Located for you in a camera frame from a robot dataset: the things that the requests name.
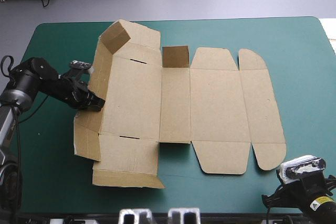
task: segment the rounded cardboard flap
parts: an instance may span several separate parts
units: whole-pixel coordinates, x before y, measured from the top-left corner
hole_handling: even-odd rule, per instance
[[[209,174],[245,173],[250,151],[249,142],[193,141],[202,171]]]
[[[196,50],[193,69],[238,70],[228,49],[200,47]]]
[[[263,58],[252,50],[242,48],[238,54],[240,70],[267,69]]]
[[[278,167],[286,157],[286,143],[253,143],[253,150],[262,170]]]

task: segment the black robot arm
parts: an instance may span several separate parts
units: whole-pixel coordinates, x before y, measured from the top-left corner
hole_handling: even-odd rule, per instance
[[[6,74],[3,65],[8,58]],[[17,118],[31,108],[37,93],[43,92],[74,109],[100,111],[105,103],[80,80],[83,74],[91,73],[89,63],[72,61],[70,70],[60,75],[43,58],[30,58],[12,69],[13,62],[13,57],[5,56],[0,64],[2,74],[9,78],[0,95],[0,222],[13,220],[20,207],[20,161],[9,147],[14,130],[18,129]]]
[[[59,75],[43,58],[30,58],[22,62],[9,70],[10,81],[0,95],[1,104],[15,105],[22,113],[30,109],[41,91],[74,109],[100,111],[104,100],[80,80],[83,74],[90,74],[91,64],[74,60],[69,67],[68,72]]]

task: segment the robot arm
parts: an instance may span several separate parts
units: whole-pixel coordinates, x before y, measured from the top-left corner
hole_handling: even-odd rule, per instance
[[[267,208],[299,208],[316,224],[336,223],[336,202],[330,198],[336,178],[324,178],[326,162],[322,158],[303,156],[282,163],[277,170],[281,186],[271,195],[262,195]]]
[[[9,58],[8,74],[3,72],[4,61]],[[83,74],[91,74],[92,65],[72,61],[70,70],[62,75],[43,58],[30,58],[11,69],[14,59],[5,56],[1,71],[8,77],[5,90],[0,95],[0,214],[15,212],[20,202],[21,182],[17,191],[17,158],[9,151],[17,117],[28,111],[37,93],[43,92],[74,109],[100,111],[105,101],[88,89],[81,81]]]

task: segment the cardboard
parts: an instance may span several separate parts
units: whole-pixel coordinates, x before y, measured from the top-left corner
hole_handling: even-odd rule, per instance
[[[206,173],[242,174],[251,143],[269,170],[286,154],[269,73],[256,53],[163,47],[160,32],[120,20],[97,44],[89,87],[106,100],[100,112],[79,111],[75,154],[96,160],[99,186],[164,188],[157,178],[159,143],[193,143]]]

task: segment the table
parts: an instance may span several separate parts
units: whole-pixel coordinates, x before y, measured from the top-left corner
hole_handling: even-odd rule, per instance
[[[287,157],[312,154],[336,174],[336,56],[313,17],[139,22],[161,31],[162,46],[239,48],[258,52],[268,65],[283,129]],[[98,36],[111,23],[38,26],[24,60],[44,57],[59,73],[73,59],[92,62]],[[45,95],[39,94],[30,110]],[[122,208],[200,207],[201,212],[263,213],[261,194],[278,186],[275,170],[261,171],[252,149],[243,175],[201,171],[192,145],[160,144],[158,176],[166,189],[92,185],[93,161],[74,156],[75,110],[53,98],[20,125],[23,152],[22,212],[118,212]]]

